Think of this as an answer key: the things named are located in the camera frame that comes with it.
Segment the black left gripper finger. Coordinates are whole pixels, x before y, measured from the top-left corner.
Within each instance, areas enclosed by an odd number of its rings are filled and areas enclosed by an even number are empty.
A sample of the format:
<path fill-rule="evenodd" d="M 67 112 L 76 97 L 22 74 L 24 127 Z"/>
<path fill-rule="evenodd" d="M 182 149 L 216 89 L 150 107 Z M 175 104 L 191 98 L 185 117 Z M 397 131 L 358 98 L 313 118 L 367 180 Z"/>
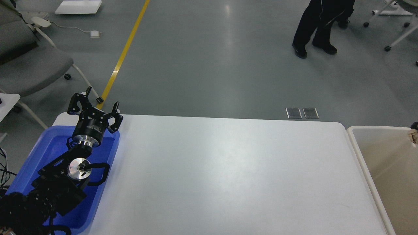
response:
<path fill-rule="evenodd" d="M 123 121 L 123 116 L 121 115 L 120 111 L 119 111 L 119 102 L 116 102 L 113 105 L 113 108 L 111 110 L 110 113 L 107 113 L 104 115 L 104 120 L 105 123 L 107 124 L 106 129 L 110 132 L 110 133 L 115 133 L 119 130 L 121 123 Z M 113 119 L 114 122 L 112 123 L 112 125 L 109 124 L 109 119 Z"/>
<path fill-rule="evenodd" d="M 67 113 L 69 115 L 79 116 L 83 111 L 93 108 L 90 100 L 88 99 L 91 90 L 92 87 L 89 86 L 84 93 L 75 93 L 71 97 L 69 106 L 67 108 Z"/>

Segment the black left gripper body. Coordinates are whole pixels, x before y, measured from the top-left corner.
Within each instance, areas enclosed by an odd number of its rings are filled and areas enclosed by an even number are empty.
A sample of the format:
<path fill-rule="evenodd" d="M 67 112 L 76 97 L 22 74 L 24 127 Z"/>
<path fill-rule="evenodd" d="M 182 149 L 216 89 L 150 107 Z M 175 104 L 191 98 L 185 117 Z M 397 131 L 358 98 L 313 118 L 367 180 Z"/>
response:
<path fill-rule="evenodd" d="M 103 118 L 103 111 L 81 111 L 72 134 L 72 140 L 77 143 L 88 142 L 90 147 L 101 145 L 108 121 Z"/>

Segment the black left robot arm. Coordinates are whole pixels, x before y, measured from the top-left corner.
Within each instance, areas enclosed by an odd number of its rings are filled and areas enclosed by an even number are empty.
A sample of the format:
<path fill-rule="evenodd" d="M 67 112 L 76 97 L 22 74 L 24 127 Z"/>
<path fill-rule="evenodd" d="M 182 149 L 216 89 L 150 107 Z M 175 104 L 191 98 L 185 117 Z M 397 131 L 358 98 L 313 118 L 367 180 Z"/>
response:
<path fill-rule="evenodd" d="M 42 133 L 6 194 L 1 197 L 1 234 L 79 234 L 92 221 L 119 144 L 123 116 L 92 106 L 91 87 L 72 96 L 67 113 L 74 132 Z"/>

